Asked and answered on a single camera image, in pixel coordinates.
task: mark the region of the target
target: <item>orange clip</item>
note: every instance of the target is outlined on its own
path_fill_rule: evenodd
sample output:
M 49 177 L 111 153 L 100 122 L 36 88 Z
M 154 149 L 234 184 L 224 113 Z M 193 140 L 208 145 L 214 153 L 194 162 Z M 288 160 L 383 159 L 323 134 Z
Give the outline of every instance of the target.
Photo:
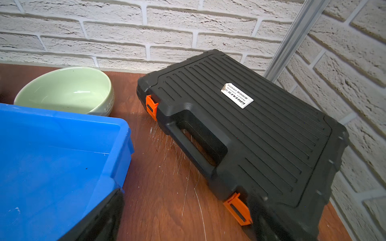
M 252 223 L 251 214 L 249 213 L 247 205 L 239 199 L 239 196 L 240 193 L 234 193 L 224 202 L 224 206 L 235 217 L 241 226 L 249 225 Z
M 159 103 L 154 103 L 151 99 L 151 95 L 146 96 L 146 110 L 153 117 L 155 121 L 157 121 L 157 107 Z

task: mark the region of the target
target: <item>gray metal bar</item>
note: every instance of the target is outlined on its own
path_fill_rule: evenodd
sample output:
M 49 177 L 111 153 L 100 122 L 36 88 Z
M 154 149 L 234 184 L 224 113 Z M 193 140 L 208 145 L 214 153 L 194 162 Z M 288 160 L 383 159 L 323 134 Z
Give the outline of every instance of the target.
M 265 78 L 276 81 L 329 1 L 306 0 L 264 72 Z

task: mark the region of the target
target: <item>blue plastic bin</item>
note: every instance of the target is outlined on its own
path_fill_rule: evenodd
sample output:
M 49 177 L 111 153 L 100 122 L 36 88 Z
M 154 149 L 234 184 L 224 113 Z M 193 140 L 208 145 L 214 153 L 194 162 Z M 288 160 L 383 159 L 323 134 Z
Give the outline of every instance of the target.
M 0 104 L 0 240 L 57 240 L 121 188 L 127 123 Z

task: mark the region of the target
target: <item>label on toolbox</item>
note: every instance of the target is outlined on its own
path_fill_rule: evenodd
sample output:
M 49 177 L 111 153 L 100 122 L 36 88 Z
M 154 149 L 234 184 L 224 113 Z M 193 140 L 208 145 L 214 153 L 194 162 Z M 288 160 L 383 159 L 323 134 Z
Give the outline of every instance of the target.
M 232 83 L 226 83 L 221 89 L 221 92 L 242 109 L 244 109 L 244 107 L 246 107 L 247 105 L 249 105 L 249 103 L 253 101 L 251 97 L 247 96 L 246 93 L 242 92 L 236 86 L 232 85 Z

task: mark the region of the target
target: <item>green bowl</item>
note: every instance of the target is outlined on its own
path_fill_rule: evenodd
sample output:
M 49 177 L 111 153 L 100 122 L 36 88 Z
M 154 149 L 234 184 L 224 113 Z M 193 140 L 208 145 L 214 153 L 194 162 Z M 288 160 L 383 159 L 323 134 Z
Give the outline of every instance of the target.
M 17 94 L 15 105 L 108 116 L 114 90 L 108 76 L 89 67 L 68 67 L 37 77 Z

